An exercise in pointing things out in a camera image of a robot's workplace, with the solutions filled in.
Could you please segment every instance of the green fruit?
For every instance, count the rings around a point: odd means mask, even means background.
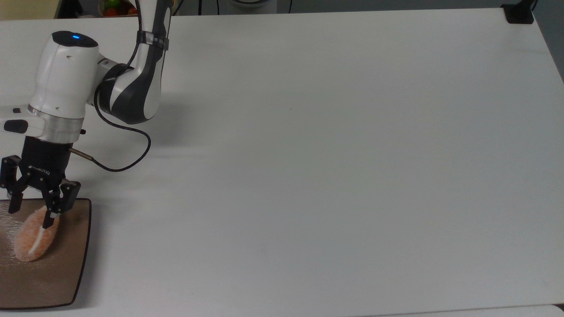
[[[120,6],[120,2],[121,0],[106,0],[105,8],[117,8],[118,6]]]

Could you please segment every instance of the robotiq logo text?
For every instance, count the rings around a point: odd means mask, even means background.
[[[28,169],[38,170],[38,171],[40,171],[41,173],[45,173],[45,174],[47,174],[47,175],[51,175],[51,172],[50,172],[50,171],[45,170],[45,169],[40,169],[40,168],[37,168],[37,167],[35,167],[35,166],[29,165],[29,166],[28,166]]]

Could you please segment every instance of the red fruit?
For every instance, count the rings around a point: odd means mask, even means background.
[[[117,13],[117,9],[116,8],[107,8],[104,11],[104,16],[118,16],[119,14]]]

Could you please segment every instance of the food item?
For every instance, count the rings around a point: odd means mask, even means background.
[[[116,8],[107,8],[104,11],[104,16],[118,16],[118,15],[120,14],[117,12]]]
[[[55,239],[59,217],[55,218],[51,227],[43,229],[43,218],[46,212],[47,207],[45,206],[37,209],[29,215],[18,230],[14,240],[14,253],[18,260],[29,262],[39,258]]]

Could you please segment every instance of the floor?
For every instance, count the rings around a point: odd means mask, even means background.
[[[202,0],[202,14],[217,14],[216,3],[221,8],[229,0]],[[80,0],[85,15],[99,16],[97,0]],[[517,0],[278,0],[278,13],[341,12],[341,11],[382,11],[382,10],[424,10],[446,8],[494,8],[504,3],[514,4]],[[184,0],[180,15],[197,15],[198,1]],[[548,48],[564,78],[564,1],[539,0],[535,17],[547,42]]]

